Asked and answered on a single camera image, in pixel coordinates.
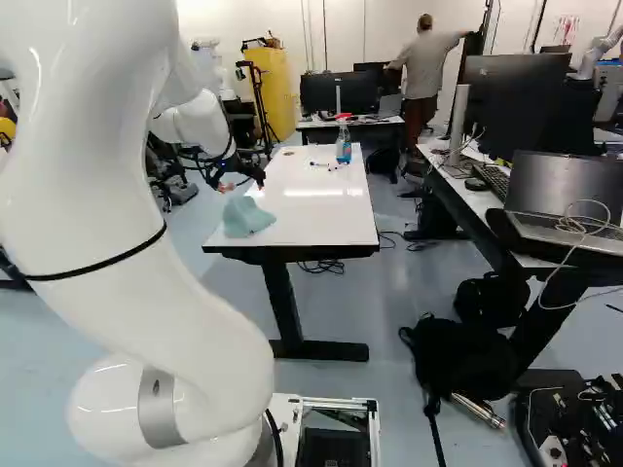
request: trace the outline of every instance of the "floor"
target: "floor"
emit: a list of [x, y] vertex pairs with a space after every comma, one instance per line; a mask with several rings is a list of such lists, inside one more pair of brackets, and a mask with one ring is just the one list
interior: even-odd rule
[[[294, 137], [289, 144], [300, 144], [300, 140]], [[179, 254], [205, 287], [230, 301], [269, 338], [276, 338], [259, 268], [201, 251], [220, 220], [226, 198], [200, 186], [197, 198], [168, 215]], [[383, 178], [370, 176], [370, 189], [380, 229], [403, 231], [405, 224], [414, 221], [413, 202], [396, 197], [409, 189], [407, 182], [391, 186]], [[425, 312], [454, 317], [452, 299], [460, 282], [482, 275], [489, 267], [468, 241], [446, 242], [420, 253], [405, 247], [398, 240], [395, 249], [366, 260], [346, 261], [346, 274], [340, 277], [291, 269], [306, 335], [365, 341], [371, 361], [280, 361], [276, 363], [276, 389], [307, 396], [376, 398], [384, 466], [434, 467], [437, 460], [421, 413], [421, 391], [411, 356], [396, 333], [401, 326], [415, 325]], [[623, 314], [606, 308], [606, 303], [623, 307], [623, 298], [610, 295], [579, 306], [535, 365], [574, 368], [587, 377], [623, 371]], [[76, 379], [105, 353], [66, 326], [36, 296], [0, 291], [0, 465], [106, 465], [75, 445], [63, 415]], [[506, 401], [496, 407], [501, 415], [507, 414]], [[527, 465], [511, 433], [492, 432], [454, 407], [443, 408], [439, 426], [449, 465]]]

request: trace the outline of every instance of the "brown pants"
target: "brown pants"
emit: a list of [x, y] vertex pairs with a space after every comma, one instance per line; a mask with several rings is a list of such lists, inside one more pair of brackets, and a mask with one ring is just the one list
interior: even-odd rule
[[415, 151], [421, 132], [437, 113], [437, 95], [424, 99], [407, 99], [405, 105], [405, 125], [407, 128], [407, 147]]

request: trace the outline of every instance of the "beige shirt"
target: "beige shirt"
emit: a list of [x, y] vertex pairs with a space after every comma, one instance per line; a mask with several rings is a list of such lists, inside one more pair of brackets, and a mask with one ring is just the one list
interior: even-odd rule
[[404, 47], [389, 68], [407, 66], [407, 99], [424, 99], [439, 93], [448, 52], [458, 45], [460, 32], [423, 31]]

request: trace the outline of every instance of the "water bottle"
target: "water bottle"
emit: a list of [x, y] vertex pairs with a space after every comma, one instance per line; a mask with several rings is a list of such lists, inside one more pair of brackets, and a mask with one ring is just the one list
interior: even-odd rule
[[350, 131], [348, 131], [346, 114], [338, 116], [340, 123], [340, 135], [336, 141], [336, 153], [338, 163], [350, 163], [352, 160], [352, 143], [350, 142]]

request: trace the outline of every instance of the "white tabletop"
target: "white tabletop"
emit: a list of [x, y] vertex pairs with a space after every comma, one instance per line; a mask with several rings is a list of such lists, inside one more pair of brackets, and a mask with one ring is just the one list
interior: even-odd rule
[[281, 148], [264, 190], [246, 193], [276, 223], [249, 238], [227, 238], [221, 223], [204, 247], [378, 246], [361, 146], [352, 145], [352, 162], [338, 170], [311, 162], [337, 166], [335, 145]]
[[600, 128], [593, 128], [596, 143], [621, 143], [623, 136], [612, 131], [606, 131]]
[[[433, 164], [435, 169], [439, 172], [439, 174], [444, 177], [444, 179], [448, 182], [448, 184], [457, 192], [457, 194], [465, 201], [465, 203], [469, 206], [469, 208], [474, 211], [474, 213], [485, 223], [486, 226], [489, 225], [487, 222], [486, 214], [489, 209], [497, 208], [501, 209], [504, 207], [503, 203], [496, 197], [493, 192], [470, 192], [465, 188], [465, 180], [453, 178], [448, 172], [443, 170], [442, 168], [437, 168], [442, 162], [444, 157], [439, 156], [432, 153], [433, 149], [448, 149], [449, 142], [448, 141], [440, 141], [438, 139], [432, 139], [426, 142], [425, 144], [419, 144], [418, 149], [423, 154], [423, 156]], [[465, 156], [470, 157], [476, 161], [480, 162], [491, 162], [489, 158], [482, 153], [480, 153], [477, 149], [477, 143], [471, 143], [466, 149], [462, 151]], [[510, 169], [507, 167], [500, 167], [500, 169], [506, 174], [510, 175]], [[555, 268], [557, 265], [538, 260], [536, 258], [532, 258], [530, 256], [517, 255], [512, 253], [513, 256], [517, 259], [519, 264], [523, 268], [527, 269], [535, 269], [535, 268]]]
[[[402, 117], [388, 117], [386, 119], [372, 119], [365, 115], [359, 116], [359, 120], [356, 122], [347, 122], [348, 126], [383, 126], [383, 125], [403, 125], [405, 121]], [[339, 122], [324, 122], [316, 114], [311, 116], [311, 122], [300, 121], [296, 124], [298, 131], [302, 129], [315, 129], [315, 128], [332, 128], [339, 126]]]

